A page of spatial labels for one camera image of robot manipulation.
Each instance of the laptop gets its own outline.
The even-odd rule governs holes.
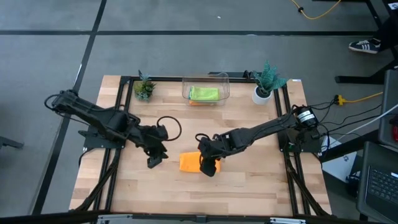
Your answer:
[[[365,143],[357,209],[379,221],[398,223],[398,152]]]

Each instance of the yellow cable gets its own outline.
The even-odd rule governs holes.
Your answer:
[[[359,100],[353,100],[353,101],[346,100],[345,103],[356,103],[356,102],[360,102],[360,101],[363,101],[363,100],[370,99],[370,98],[372,98],[372,97],[375,97],[375,96],[378,96],[378,95],[381,95],[381,94],[383,94],[383,92],[376,93],[376,94],[373,94],[373,95],[371,95],[371,96],[364,97],[364,98],[359,99]]]
[[[301,6],[299,6],[299,4],[297,4],[297,2],[295,2],[294,0],[291,0],[291,1],[297,6],[297,9],[300,9],[300,8],[301,8]],[[341,2],[341,0],[339,0],[338,2],[336,2],[336,4],[334,4],[334,5],[333,5],[329,10],[327,10],[325,13],[323,13],[322,15],[317,16],[317,17],[309,17],[309,16],[307,16],[307,15],[304,13],[304,9],[301,10],[300,12],[301,12],[301,13],[303,14],[303,16],[306,17],[307,19],[311,19],[311,20],[319,19],[319,18],[321,18],[322,16],[328,14],[330,11],[332,11],[340,2]]]

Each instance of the red object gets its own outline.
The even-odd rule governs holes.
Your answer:
[[[394,138],[394,140],[398,142],[398,126],[394,126],[392,128],[392,138]]]

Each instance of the person's foot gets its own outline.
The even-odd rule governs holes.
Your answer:
[[[348,48],[358,52],[377,54],[380,50],[380,41],[377,39],[370,39],[352,42],[349,44]]]

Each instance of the green plant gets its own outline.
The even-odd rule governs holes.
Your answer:
[[[156,84],[151,82],[149,74],[140,74],[139,78],[141,81],[134,82],[134,95],[138,100],[148,102]]]
[[[258,89],[262,94],[261,97],[269,96],[272,90],[276,90],[286,84],[287,79],[279,78],[279,74],[276,72],[276,70],[277,67],[271,68],[267,60],[264,65],[264,71],[262,71],[261,74],[253,71],[254,81],[259,87]]]

